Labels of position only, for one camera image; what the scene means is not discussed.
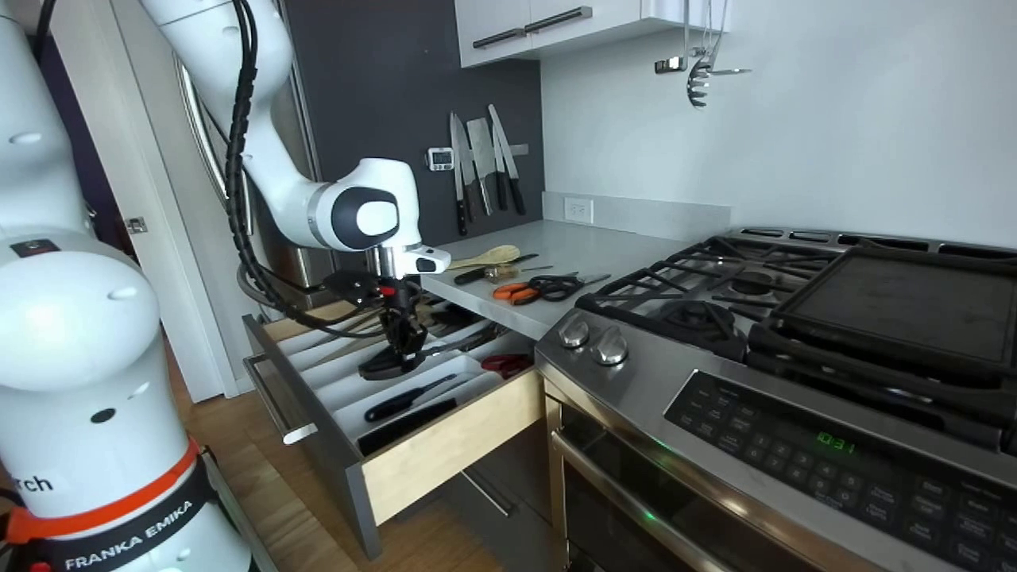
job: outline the orange band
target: orange band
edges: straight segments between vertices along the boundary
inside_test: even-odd
[[[7,524],[7,542],[26,545],[35,538],[52,538],[84,532],[140,509],[172,489],[180,480],[180,476],[197,460],[197,442],[193,439],[188,441],[187,451],[183,458],[173,465],[166,474],[137,492],[104,507],[60,518],[38,518],[23,508],[14,508],[10,512],[10,522]]]

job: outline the oven door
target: oven door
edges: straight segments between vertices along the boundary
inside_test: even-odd
[[[567,537],[574,569],[593,564],[605,572],[816,570],[590,417],[562,405],[560,419],[551,447],[563,461],[559,532]]]

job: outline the griddle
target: griddle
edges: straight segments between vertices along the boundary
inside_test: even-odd
[[[804,336],[951,376],[1017,376],[1017,267],[855,247],[771,313]]]

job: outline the wall outlet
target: wall outlet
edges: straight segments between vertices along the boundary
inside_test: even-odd
[[[565,196],[565,220],[574,223],[593,224],[593,199]]]

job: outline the gray countertop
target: gray countertop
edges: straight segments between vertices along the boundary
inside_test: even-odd
[[[610,274],[611,278],[617,279],[645,265],[667,258],[692,243],[585,225],[537,221],[467,238],[440,248],[451,252],[453,260],[460,260],[477,256],[501,244],[515,244],[523,254],[540,254],[523,263],[522,268],[554,266],[550,270],[524,274],[516,280],[523,281],[540,274],[570,272],[579,272],[579,276]],[[528,305],[512,306],[491,297],[496,286],[486,280],[466,286],[455,284],[453,279],[467,270],[469,269],[424,275],[421,284],[425,290],[534,340],[543,337],[573,307],[579,296],[606,284],[602,282],[591,285],[562,302],[539,300]]]

